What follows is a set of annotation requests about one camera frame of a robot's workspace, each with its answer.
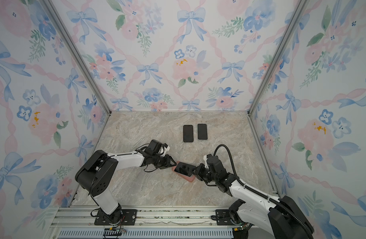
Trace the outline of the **black phone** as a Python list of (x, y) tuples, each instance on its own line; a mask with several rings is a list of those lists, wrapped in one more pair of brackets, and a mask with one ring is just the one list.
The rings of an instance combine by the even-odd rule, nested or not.
[(196, 168), (195, 165), (179, 162), (175, 167), (174, 171), (181, 175), (191, 177), (193, 175), (193, 171)]

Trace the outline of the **black phone case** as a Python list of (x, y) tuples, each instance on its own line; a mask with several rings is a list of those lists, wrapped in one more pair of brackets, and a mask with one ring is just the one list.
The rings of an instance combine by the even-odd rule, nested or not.
[(184, 125), (183, 126), (183, 142), (194, 142), (193, 125)]

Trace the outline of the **pink phone case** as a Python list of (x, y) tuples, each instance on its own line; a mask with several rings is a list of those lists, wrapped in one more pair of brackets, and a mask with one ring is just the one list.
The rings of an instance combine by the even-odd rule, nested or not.
[(194, 180), (196, 179), (196, 177), (195, 177), (194, 175), (192, 175), (192, 176), (188, 177), (188, 176), (186, 176), (186, 175), (180, 174), (180, 173), (178, 173), (178, 172), (176, 172), (176, 171), (175, 171), (176, 167), (177, 167), (177, 166), (173, 166), (173, 167), (172, 167), (172, 171), (173, 171), (176, 175), (178, 175), (179, 177), (181, 177), (181, 178), (183, 178), (183, 179), (187, 180), (187, 181), (188, 181), (188, 182), (190, 182), (190, 183), (193, 183), (193, 182), (194, 182)]

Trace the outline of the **light blue phone case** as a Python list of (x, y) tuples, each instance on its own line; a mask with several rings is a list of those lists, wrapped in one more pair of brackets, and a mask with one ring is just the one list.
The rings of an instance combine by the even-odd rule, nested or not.
[(198, 124), (198, 139), (199, 140), (208, 140), (207, 124), (204, 124), (204, 123)]

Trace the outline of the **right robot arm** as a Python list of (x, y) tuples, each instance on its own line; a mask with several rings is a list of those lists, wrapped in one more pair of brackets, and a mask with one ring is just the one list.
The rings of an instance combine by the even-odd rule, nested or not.
[(276, 239), (313, 238), (313, 226), (292, 198), (264, 193), (227, 172), (223, 166), (207, 168), (201, 164), (192, 173), (200, 181), (213, 182), (221, 192), (236, 198), (229, 207), (235, 223), (252, 224)]

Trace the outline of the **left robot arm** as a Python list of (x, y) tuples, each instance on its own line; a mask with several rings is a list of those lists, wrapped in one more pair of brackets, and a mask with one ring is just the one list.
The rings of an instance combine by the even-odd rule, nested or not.
[(98, 205), (99, 218), (110, 225), (118, 225), (123, 219), (122, 208), (108, 189), (114, 173), (120, 169), (148, 165), (156, 169), (174, 167), (177, 163), (167, 154), (168, 150), (165, 147), (157, 150), (143, 147), (114, 155), (97, 150), (76, 173), (75, 180)]

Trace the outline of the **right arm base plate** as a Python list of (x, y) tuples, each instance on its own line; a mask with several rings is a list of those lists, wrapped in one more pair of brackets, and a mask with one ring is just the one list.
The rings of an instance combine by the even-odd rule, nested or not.
[(216, 209), (215, 215), (212, 215), (211, 219), (218, 226), (244, 227), (250, 225), (250, 223), (242, 222), (235, 212), (230, 212), (228, 209)]

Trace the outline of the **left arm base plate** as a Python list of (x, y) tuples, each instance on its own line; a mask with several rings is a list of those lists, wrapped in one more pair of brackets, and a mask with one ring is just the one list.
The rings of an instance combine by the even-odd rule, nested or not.
[(108, 215), (99, 208), (97, 214), (92, 217), (95, 218), (95, 226), (134, 226), (137, 212), (136, 209), (120, 209)]

